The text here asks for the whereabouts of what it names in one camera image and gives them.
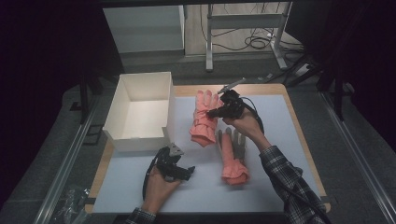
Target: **checkered sleeve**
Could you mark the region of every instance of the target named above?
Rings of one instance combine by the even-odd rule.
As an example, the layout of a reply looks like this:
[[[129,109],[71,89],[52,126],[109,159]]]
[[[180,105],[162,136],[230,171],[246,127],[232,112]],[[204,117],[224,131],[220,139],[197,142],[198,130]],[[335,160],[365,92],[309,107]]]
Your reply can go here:
[[[302,178],[303,170],[294,167],[277,146],[265,149],[260,157],[265,173],[270,177],[277,195],[285,204],[284,213],[289,222],[299,224],[324,223],[324,220],[311,207],[279,186],[280,182],[325,213],[326,209],[323,203]]]
[[[155,215],[136,207],[136,209],[125,220],[125,224],[151,224],[154,222]]]

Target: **gray carpet floor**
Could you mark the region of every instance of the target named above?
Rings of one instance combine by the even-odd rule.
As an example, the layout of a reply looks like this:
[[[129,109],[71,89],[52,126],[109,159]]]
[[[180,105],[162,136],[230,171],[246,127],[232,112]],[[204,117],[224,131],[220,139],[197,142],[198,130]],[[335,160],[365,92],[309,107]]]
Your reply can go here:
[[[200,56],[183,57],[177,53],[167,57],[128,54],[122,55],[122,61],[126,73],[171,71],[174,85],[226,84],[241,77],[246,77],[248,83],[264,83],[268,81],[269,74],[282,74],[276,60],[269,53],[216,55],[212,73],[205,71],[205,57]],[[280,76],[270,82],[281,83],[283,79]],[[100,80],[105,90],[99,96],[99,105],[92,121],[92,125],[96,126],[93,128],[105,123],[117,86],[117,83],[104,78]],[[348,152],[346,143],[335,128],[327,107],[316,90],[317,81],[318,76],[311,77],[296,87],[288,88],[288,93],[331,202],[332,210],[328,215],[332,223],[388,223]],[[64,154],[78,131],[80,112],[70,110],[72,104],[78,101],[78,87],[64,93],[59,116],[30,169],[5,203],[0,213],[0,223],[30,224],[35,219]],[[395,153],[350,103],[348,96],[344,97],[343,103],[346,124],[377,178],[395,201]],[[69,187],[91,187],[106,137],[101,134],[96,142],[96,136],[87,136],[84,141],[55,213],[64,205]],[[93,215],[88,223],[119,223],[122,219],[123,217],[115,215]],[[284,223],[282,217],[254,216],[235,218],[233,222],[224,221],[221,217],[200,216],[160,217],[160,220],[162,223],[186,223],[187,220],[189,223]]]

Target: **glove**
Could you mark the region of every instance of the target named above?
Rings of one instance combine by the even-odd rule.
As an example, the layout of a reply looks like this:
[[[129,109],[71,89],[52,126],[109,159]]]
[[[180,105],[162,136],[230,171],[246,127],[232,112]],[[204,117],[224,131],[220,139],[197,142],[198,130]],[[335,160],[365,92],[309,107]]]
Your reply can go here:
[[[198,143],[202,147],[216,143],[215,130],[218,125],[218,118],[210,119],[206,112],[220,107],[223,102],[219,100],[217,94],[212,95],[211,91],[198,91],[195,97],[194,122],[190,128],[191,141]]]
[[[234,157],[234,150],[238,150],[236,153],[238,157],[242,157],[243,149],[243,158],[245,158],[245,143],[246,141],[243,140],[239,143],[238,138],[235,138],[233,142],[236,144],[237,148],[233,148],[232,143],[232,131],[230,128],[226,129],[226,133],[223,133],[219,130],[218,137],[219,137],[219,145],[221,156],[223,160],[223,171],[221,178],[229,185],[241,185],[245,184],[249,180],[249,173],[248,168],[240,161],[239,158]]]

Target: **wooden floor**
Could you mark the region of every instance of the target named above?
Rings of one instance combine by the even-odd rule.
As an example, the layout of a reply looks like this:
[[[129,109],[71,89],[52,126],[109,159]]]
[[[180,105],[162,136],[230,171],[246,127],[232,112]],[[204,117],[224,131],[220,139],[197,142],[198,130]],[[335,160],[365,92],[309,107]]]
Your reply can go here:
[[[286,3],[245,3],[245,4],[215,4],[213,5],[213,15],[227,14],[260,14],[260,13],[282,13]],[[187,18],[185,22],[185,52],[186,55],[205,54],[206,37],[207,37],[207,10],[208,5],[186,6]],[[264,49],[254,49],[253,47],[245,48],[246,39],[252,35],[268,38],[269,29],[241,29],[241,30],[213,30],[212,43],[214,53],[236,53],[236,52],[254,52],[254,51],[271,51],[271,47]],[[299,43],[292,36],[284,33],[282,40],[290,43]],[[268,41],[256,42],[255,47],[263,47]]]

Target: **white box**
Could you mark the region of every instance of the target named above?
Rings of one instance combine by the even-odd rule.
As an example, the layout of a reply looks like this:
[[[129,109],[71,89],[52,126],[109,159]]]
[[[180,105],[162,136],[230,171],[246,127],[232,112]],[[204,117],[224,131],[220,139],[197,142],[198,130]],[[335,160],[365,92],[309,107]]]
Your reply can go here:
[[[158,150],[174,142],[174,110],[170,72],[123,74],[103,131],[119,151]]]

